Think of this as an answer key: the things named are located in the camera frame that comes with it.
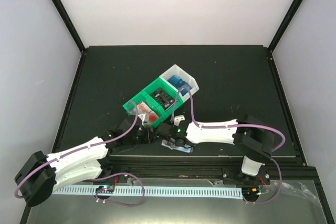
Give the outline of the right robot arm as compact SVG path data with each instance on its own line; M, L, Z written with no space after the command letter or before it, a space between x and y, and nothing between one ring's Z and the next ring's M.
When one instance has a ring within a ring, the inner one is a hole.
M192 153L196 146L204 143L236 147L243 154L238 176L245 184L252 183L262 165L271 159L276 149L276 134L285 140L277 129L261 125L249 115L225 122L174 119L173 123L160 123L155 130L155 136L162 140L162 146L184 153Z

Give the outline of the green bin with black cards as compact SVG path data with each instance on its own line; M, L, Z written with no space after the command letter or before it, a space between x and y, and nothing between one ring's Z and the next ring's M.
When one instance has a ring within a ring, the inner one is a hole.
M172 114L177 91L161 78L156 78L143 90L146 104L162 119Z

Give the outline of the green bin with red cards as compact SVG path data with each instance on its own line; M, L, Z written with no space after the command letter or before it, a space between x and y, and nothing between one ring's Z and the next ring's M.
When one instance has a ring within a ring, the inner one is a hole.
M160 123L163 122L162 111L159 108L159 104L146 92L140 91L132 99L131 103L128 101L123 105L123 108L126 110L127 114L135 115L137 107L138 116L144 115L145 127L156 128Z

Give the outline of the white bin with blue cards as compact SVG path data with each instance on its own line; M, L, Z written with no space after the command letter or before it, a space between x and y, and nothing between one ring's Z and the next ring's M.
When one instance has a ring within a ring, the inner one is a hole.
M164 80L175 91L178 91L182 86L187 86L191 94L193 95L199 90L199 86L194 77L184 71L178 65L173 65L160 75L160 78Z

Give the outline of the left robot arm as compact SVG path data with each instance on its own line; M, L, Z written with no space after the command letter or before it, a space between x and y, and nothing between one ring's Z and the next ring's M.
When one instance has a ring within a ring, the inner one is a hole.
M52 193L79 182L113 181L111 186L101 185L95 191L97 200L105 201L102 194L115 191L121 177L131 177L129 169L114 166L109 155L123 147L153 143L155 130L146 123L143 115L130 115L120 125L73 148L50 154L33 153L15 176L14 196L33 207Z

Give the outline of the black card holder wallet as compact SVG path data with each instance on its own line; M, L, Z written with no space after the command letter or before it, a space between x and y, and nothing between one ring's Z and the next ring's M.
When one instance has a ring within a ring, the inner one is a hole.
M176 150L184 153L191 153L193 145L188 144L185 140L178 138L177 140L171 138L169 140L162 140L161 145L171 150Z

